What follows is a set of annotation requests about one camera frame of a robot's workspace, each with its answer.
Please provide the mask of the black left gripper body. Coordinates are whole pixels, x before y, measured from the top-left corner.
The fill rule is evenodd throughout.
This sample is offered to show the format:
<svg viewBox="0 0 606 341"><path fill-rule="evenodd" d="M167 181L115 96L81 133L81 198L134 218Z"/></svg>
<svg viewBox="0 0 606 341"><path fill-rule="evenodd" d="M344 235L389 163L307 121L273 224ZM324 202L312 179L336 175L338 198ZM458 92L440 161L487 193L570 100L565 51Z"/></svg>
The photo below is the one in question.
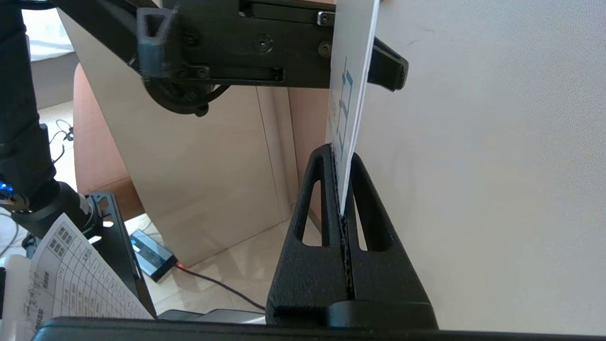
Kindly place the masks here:
<svg viewBox="0 0 606 341"><path fill-rule="evenodd" d="M336 7L304 0L168 0L138 8L139 74L326 89Z"/></svg>

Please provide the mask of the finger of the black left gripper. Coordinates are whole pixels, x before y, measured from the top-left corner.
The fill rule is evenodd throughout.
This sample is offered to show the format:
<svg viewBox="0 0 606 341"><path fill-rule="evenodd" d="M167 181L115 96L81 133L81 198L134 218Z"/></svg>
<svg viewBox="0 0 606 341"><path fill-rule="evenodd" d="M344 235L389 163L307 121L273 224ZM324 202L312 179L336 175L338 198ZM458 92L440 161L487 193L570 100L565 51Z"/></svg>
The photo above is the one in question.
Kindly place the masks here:
<svg viewBox="0 0 606 341"><path fill-rule="evenodd" d="M389 91L402 90L408 71L408 61L375 37L368 71L368 83Z"/></svg>

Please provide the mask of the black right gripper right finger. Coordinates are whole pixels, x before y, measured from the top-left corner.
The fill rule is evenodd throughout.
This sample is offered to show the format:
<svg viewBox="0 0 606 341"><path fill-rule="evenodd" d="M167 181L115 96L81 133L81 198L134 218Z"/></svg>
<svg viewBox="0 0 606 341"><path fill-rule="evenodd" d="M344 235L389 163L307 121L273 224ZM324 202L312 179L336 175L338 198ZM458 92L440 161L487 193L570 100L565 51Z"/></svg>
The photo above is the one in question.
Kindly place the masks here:
<svg viewBox="0 0 606 341"><path fill-rule="evenodd" d="M331 325L359 329L436 329L437 318L379 193L353 155L340 221L347 299L331 305Z"/></svg>

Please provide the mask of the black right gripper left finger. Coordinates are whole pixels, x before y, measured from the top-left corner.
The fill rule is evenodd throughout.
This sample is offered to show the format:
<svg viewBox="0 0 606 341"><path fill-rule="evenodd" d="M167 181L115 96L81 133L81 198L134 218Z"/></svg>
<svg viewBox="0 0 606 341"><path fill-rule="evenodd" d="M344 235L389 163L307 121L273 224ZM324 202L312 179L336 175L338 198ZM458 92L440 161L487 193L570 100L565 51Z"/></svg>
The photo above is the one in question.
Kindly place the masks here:
<svg viewBox="0 0 606 341"><path fill-rule="evenodd" d="M328 308L349 298L334 172L331 146L321 145L310 155L286 231L267 296L267 324L321 326L326 323ZM309 246L303 236L316 184L321 192L321 245Z"/></svg>

